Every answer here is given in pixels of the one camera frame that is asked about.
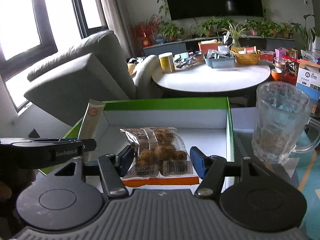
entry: curtain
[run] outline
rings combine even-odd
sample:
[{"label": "curtain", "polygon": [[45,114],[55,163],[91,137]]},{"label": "curtain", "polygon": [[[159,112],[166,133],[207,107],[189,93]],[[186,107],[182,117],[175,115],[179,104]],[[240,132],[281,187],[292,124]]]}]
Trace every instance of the curtain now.
[{"label": "curtain", "polygon": [[125,57],[134,57],[136,48],[130,33],[130,20],[124,0],[101,0],[104,15],[110,30],[114,31]]}]

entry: wicker basket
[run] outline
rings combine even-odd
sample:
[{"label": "wicker basket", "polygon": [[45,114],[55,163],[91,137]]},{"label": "wicker basket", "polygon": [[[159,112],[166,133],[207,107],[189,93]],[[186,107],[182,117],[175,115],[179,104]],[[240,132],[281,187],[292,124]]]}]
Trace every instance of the wicker basket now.
[{"label": "wicker basket", "polygon": [[238,52],[241,50],[244,50],[244,48],[231,49],[231,52],[236,57],[236,61],[240,65],[257,65],[257,63],[259,61],[259,57],[261,55],[260,50],[258,50],[258,54],[239,54]]}]

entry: spider plant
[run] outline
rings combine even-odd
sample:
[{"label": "spider plant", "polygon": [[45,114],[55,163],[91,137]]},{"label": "spider plant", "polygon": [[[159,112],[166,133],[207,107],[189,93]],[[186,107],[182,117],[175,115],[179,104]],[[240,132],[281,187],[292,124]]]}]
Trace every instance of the spider plant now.
[{"label": "spider plant", "polygon": [[302,38],[303,38],[303,49],[304,50],[310,50],[310,47],[311,47],[311,44],[313,42],[315,42],[316,40],[316,34],[315,34],[315,31],[314,31],[314,28],[307,28],[307,18],[309,16],[313,16],[313,14],[307,14],[307,15],[304,15],[303,18],[305,20],[305,25],[302,26],[302,24],[300,23],[290,23],[291,25],[294,25],[294,29],[295,31],[298,33],[300,31],[301,35],[302,35]]},{"label": "spider plant", "polygon": [[241,47],[239,42],[239,37],[246,30],[245,25],[240,25],[240,23],[238,23],[237,25],[234,25],[229,21],[228,23],[229,23],[229,29],[223,28],[222,30],[225,31],[225,33],[230,32],[230,36],[232,37],[231,48],[239,48]]}]

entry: clutter on table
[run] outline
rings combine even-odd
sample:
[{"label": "clutter on table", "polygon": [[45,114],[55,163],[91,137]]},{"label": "clutter on table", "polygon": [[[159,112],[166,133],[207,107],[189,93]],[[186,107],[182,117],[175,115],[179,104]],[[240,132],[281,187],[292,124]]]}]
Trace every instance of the clutter on table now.
[{"label": "clutter on table", "polygon": [[143,56],[143,57],[132,57],[131,59],[128,60],[127,63],[133,63],[133,64],[138,64],[143,62],[147,57]]},{"label": "clutter on table", "polygon": [[276,49],[276,57],[281,58],[282,55],[287,55],[288,50],[285,48]]},{"label": "clutter on table", "polygon": [[282,57],[275,57],[275,66],[277,69],[284,70],[286,68],[285,63],[287,62],[286,59],[283,59]]},{"label": "clutter on table", "polygon": [[234,66],[235,58],[229,48],[219,46],[218,49],[220,50],[209,49],[208,53],[203,55],[206,65],[211,68]]},{"label": "clutter on table", "polygon": [[134,69],[135,69],[135,67],[136,67],[136,64],[134,64],[134,63],[128,63],[127,65],[128,65],[129,75],[132,76],[132,75],[133,75],[133,71],[134,71]]},{"label": "clutter on table", "polygon": [[282,81],[283,73],[280,69],[274,68],[271,69],[271,76],[273,77],[274,81]]},{"label": "clutter on table", "polygon": [[301,53],[302,53],[302,58],[307,60],[307,61],[309,61],[309,62],[318,64],[318,62],[320,61],[319,60],[320,59],[320,54],[318,54],[316,52],[302,50]]},{"label": "clutter on table", "polygon": [[172,52],[160,54],[159,60],[164,74],[175,72]]},{"label": "clutter on table", "polygon": [[221,42],[219,42],[218,40],[201,41],[198,43],[198,45],[201,54],[207,54],[209,49],[218,50],[218,46],[221,45]]},{"label": "clutter on table", "polygon": [[269,63],[273,63],[273,58],[275,57],[275,52],[270,50],[262,50],[261,55],[259,57],[260,60],[268,61]]},{"label": "clutter on table", "polygon": [[176,68],[182,68],[186,64],[190,64],[192,61],[197,61],[196,56],[200,55],[200,51],[189,52],[188,58],[183,58],[182,60],[176,60],[177,63]]},{"label": "clutter on table", "polygon": [[240,65],[257,65],[261,55],[257,47],[233,48],[231,52],[235,55],[237,63]]},{"label": "clutter on table", "polygon": [[313,104],[312,114],[320,114],[320,65],[301,60],[297,78],[297,87],[303,90]]}]

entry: gray armchair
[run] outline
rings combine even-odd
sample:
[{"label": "gray armchair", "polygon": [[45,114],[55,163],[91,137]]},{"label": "gray armchair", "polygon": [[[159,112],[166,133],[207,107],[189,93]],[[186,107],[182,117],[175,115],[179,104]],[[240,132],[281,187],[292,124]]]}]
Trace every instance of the gray armchair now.
[{"label": "gray armchair", "polygon": [[135,82],[113,31],[93,34],[34,64],[25,98],[62,122],[73,126],[85,113],[90,98],[99,101],[161,98],[152,80],[160,67],[157,56],[140,63]]}]

